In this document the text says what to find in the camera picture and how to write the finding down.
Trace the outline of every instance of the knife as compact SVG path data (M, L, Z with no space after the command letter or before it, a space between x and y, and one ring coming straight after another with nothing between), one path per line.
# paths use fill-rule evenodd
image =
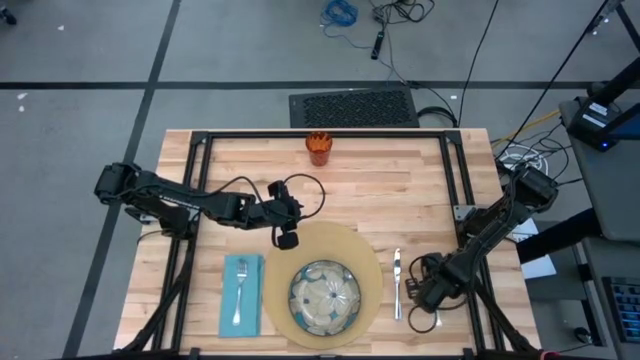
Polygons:
M400 272L402 269L400 268L400 249L396 249L396 252L393 254L393 280L396 284L396 311L395 311L395 319L396 321L402 320L402 306L400 305Z

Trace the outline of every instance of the round placemat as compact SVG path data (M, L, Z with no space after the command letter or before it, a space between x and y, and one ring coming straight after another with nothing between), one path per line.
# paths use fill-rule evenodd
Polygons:
M263 302L278 331L289 340L310 349L332 349L350 343L373 323L382 301L382 271L371 245L351 229L330 222L300 225L300 244L291 250L272 248L265 262ZM330 260L351 271L360 287L358 316L351 326L333 336L317 336L302 329L291 315L291 281L302 267Z

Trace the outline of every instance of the orange cup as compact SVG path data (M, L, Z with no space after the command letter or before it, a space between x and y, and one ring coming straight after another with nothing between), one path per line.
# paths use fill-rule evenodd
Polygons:
M329 161L333 139L326 132L312 132L305 140L309 159L315 166L325 166Z

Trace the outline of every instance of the glass bowl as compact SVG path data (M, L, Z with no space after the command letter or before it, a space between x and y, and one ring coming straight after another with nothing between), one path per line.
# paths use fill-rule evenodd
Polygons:
M360 288L351 271L334 261L307 264L289 288L289 310L296 323L318 336L348 329L360 310Z

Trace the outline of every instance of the wooden tabletop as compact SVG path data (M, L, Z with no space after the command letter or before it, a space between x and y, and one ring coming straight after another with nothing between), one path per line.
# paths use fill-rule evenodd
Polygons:
M491 204L501 196L501 190L487 132L484 129L460 131L476 203ZM159 176L182 181L190 137L191 131L167 131L156 169ZM450 153L458 196L463 201L453 147ZM310 164L304 141L299 138L216 139L211 162L207 191L244 175L256 183L266 199L266 186L272 181L298 172L317 177L326 188L327 200L324 209L314 219L349 226L371 243L378 255L385 282L379 314L364 336L326 353L455 355L460 354L463 347L474 347L466 306L441 312L441 326L429 334L416 334L406 322L412 303L401 289L404 321L396 322L393 318L395 290L391 263L395 248L401 249L403 279L411 259L428 252L447 253L456 248L442 156L436 139L334 139L329 164L323 168ZM199 168L200 164L196 163L195 169ZM197 181L197 176L194 176L192 186L195 187ZM305 205L303 213L313 211L319 204L320 190L315 183L297 178L288 186L290 193ZM241 182L227 190L252 192L246 183ZM157 229L148 226L143 233ZM130 342L158 305L169 245L168 238L150 235L138 246L115 348ZM224 256L233 253L266 255L270 247L270 229L242 231L219 226L206 218L201 222L181 352L199 347L204 354L318 353L317 350L301 348L279 335L264 310L262 336L244 339L217 337ZM498 304L531 344L539 347L515 246L506 241L501 243L488 256L488 262ZM445 305L456 302L448 300ZM478 303L485 341L488 347L493 347L488 315L479 299ZM168 316L168 324L173 324L173 311L175 309ZM415 312L416 327L428 327L431 319L421 311ZM167 326L165 347L169 347L172 328Z

